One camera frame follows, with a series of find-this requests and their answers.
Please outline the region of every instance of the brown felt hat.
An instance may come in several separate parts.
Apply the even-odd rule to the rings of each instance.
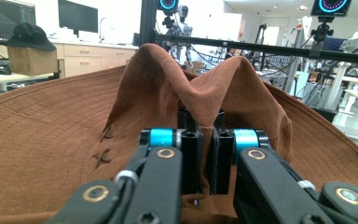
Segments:
[[[246,59],[231,58],[196,76],[164,49],[146,44],[127,66],[0,95],[0,223],[42,222],[81,185],[113,179],[136,149],[140,131],[175,128],[182,105],[205,135],[201,173],[213,121],[223,109],[228,128],[264,130],[273,148],[317,190],[337,180],[358,186],[358,146],[263,83]],[[184,196],[183,223],[236,223],[233,181],[228,195]]]

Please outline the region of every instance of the white wall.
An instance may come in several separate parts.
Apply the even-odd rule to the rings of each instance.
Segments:
[[[36,24],[42,27],[48,35],[55,33],[58,34],[58,37],[62,38],[72,35],[72,30],[60,28],[57,0],[21,1],[35,5]],[[139,33],[142,0],[115,1],[113,5],[110,0],[71,1],[85,6],[98,8],[99,21],[102,18],[107,18],[103,21],[102,25],[104,28],[103,33],[107,33],[105,36],[108,38],[114,36],[113,39],[116,41],[130,43],[132,41],[133,33]],[[80,32],[80,38],[97,40],[98,37],[98,34]]]
[[[246,21],[245,29],[244,29],[244,39],[246,42],[254,43],[255,38],[257,36],[258,26],[263,23],[267,23],[268,25],[279,25],[282,28],[287,26],[287,33],[285,38],[285,43],[289,41],[288,47],[291,47],[292,44],[296,41],[296,31],[292,32],[292,30],[298,25],[298,20],[301,19],[299,17],[289,17],[288,21],[281,18],[263,18],[252,16],[252,13],[243,13],[242,18]],[[356,31],[358,31],[358,17],[343,17],[343,18],[335,18],[333,22],[327,23],[330,26],[330,30],[334,30],[333,36],[334,38],[349,38]],[[316,30],[320,23],[318,22],[317,17],[312,17],[312,24],[310,26],[310,30]],[[277,41],[277,45],[281,45],[281,38]]]

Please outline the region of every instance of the hat brim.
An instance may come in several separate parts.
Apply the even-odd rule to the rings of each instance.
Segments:
[[[20,47],[20,48],[35,48],[42,49],[46,51],[53,51],[56,47],[51,42],[43,42],[43,43],[33,43],[33,42],[24,42],[20,41],[16,38],[11,37],[7,41],[7,45],[11,47]]]
[[[279,131],[271,137],[286,136],[293,149],[295,169],[318,189],[333,180],[358,186],[358,146],[293,97],[256,82],[258,76],[245,60],[226,60],[200,77],[175,66],[176,61],[163,49],[145,45],[127,67],[52,80],[0,95],[0,223],[43,222],[82,184],[114,177],[135,150],[139,128],[175,125],[175,115],[159,117],[154,112],[174,111],[181,101],[198,104],[200,101],[193,99],[190,87],[198,94],[207,94],[211,87],[222,87],[219,80],[227,77],[235,78],[228,82],[229,86],[222,87],[228,88],[222,106],[229,111],[228,119],[235,121],[231,125],[251,125],[252,120],[244,115],[254,112],[261,124],[270,125],[270,120],[281,123],[278,119],[284,115],[265,116],[264,111],[270,106],[272,111],[283,110],[290,122],[281,128],[288,133]],[[173,84],[168,77],[184,82]],[[182,89],[176,89],[176,85],[182,85]],[[243,91],[262,96],[268,105],[253,100],[243,106]],[[207,99],[204,104],[214,100]],[[109,117],[112,111],[120,116]],[[103,127],[110,125],[114,138],[107,136],[102,141]],[[184,201],[188,223],[197,223],[203,220],[202,216],[213,220],[213,213],[231,216],[226,221],[222,221],[223,217],[216,219],[221,223],[235,221],[232,194],[206,196],[196,212],[187,213],[188,209],[193,211],[194,205],[187,204],[194,202],[192,197]]]

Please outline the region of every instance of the cabinet drawer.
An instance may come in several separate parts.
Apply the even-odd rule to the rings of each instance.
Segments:
[[[101,57],[101,48],[85,45],[65,45],[65,56]]]
[[[101,70],[102,58],[98,57],[66,57],[65,77],[72,77],[81,74]]]

